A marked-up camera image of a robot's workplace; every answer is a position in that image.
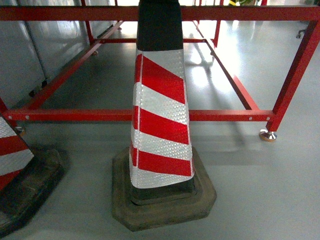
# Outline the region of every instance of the red table frame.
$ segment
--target red table frame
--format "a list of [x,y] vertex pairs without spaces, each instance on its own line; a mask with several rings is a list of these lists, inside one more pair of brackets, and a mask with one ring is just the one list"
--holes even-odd
[[[266,128],[276,132],[303,74],[320,41],[320,7],[298,6],[182,6],[182,20],[193,21],[201,39],[184,39],[185,43],[206,43],[245,110],[190,110],[191,121],[267,122]],[[41,109],[41,105],[105,43],[134,43],[136,39],[108,39],[124,21],[137,21],[137,6],[6,6],[0,7],[0,21],[85,21],[90,46],[74,59],[42,91],[20,109],[7,109],[0,99],[0,111],[9,121],[131,121],[131,109]],[[217,21],[215,38],[207,38],[196,21]],[[220,21],[309,21],[305,35],[293,59],[282,89],[272,110],[261,110],[237,76],[231,74],[217,55]],[[89,21],[118,21],[96,39]]]

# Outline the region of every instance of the reflective white stripe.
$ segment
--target reflective white stripe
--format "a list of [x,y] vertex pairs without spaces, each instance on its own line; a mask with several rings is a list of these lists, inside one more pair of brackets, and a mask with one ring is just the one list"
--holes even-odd
[[162,95],[141,82],[134,85],[133,91],[135,106],[181,124],[187,125],[189,122],[189,112],[185,104]]
[[29,149],[0,156],[0,176],[23,169],[33,157]]
[[139,189],[158,188],[177,184],[188,181],[194,176],[194,174],[192,176],[180,176],[174,174],[156,173],[142,170],[132,165],[130,165],[130,168],[131,183],[134,187]]
[[168,51],[136,51],[136,55],[143,54],[151,61],[159,66],[175,74],[179,78],[186,79],[184,50],[168,50]]
[[7,124],[3,117],[0,117],[0,138],[8,138],[16,135],[17,134],[15,133],[15,131],[13,131],[13,129]]
[[169,141],[131,128],[133,147],[149,154],[191,161],[192,147],[188,144]]

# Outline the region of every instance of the wheel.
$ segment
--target wheel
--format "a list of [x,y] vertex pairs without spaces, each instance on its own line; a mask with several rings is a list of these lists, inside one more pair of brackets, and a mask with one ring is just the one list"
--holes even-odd
[[29,92],[29,96],[30,96],[31,98],[33,98],[35,95],[36,95],[36,93],[35,93],[34,90],[32,90],[31,92]]
[[41,83],[41,88],[44,88],[45,86],[48,85],[48,82],[47,80],[44,80],[42,83]]

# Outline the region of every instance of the gray epoxy floor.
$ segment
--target gray epoxy floor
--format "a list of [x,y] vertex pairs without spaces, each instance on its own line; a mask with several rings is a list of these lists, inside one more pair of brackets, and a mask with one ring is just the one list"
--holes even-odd
[[[130,37],[134,23],[117,34]],[[261,109],[271,109],[301,40],[302,22],[222,22],[224,58]],[[185,30],[188,36],[194,28]],[[243,109],[205,44],[185,44],[190,109]],[[44,108],[132,107],[136,46],[104,45]],[[320,49],[274,143],[263,122],[191,122],[191,140],[217,191],[209,217],[130,232],[111,215],[111,160],[130,123],[28,123],[31,146],[54,147],[68,172],[34,219],[6,240],[319,240]]]

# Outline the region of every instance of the red and white striped traffic cone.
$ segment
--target red and white striped traffic cone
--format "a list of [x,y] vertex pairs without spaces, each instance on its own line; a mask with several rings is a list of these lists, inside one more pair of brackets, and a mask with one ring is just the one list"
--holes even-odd
[[135,188],[194,176],[184,65],[178,1],[140,1],[130,147]]
[[0,116],[0,191],[21,172],[33,157],[27,144]]
[[34,216],[63,174],[57,151],[35,156],[0,114],[0,238]]
[[179,1],[140,0],[137,32],[131,145],[112,161],[112,215],[131,231],[204,218],[217,196],[191,146]]

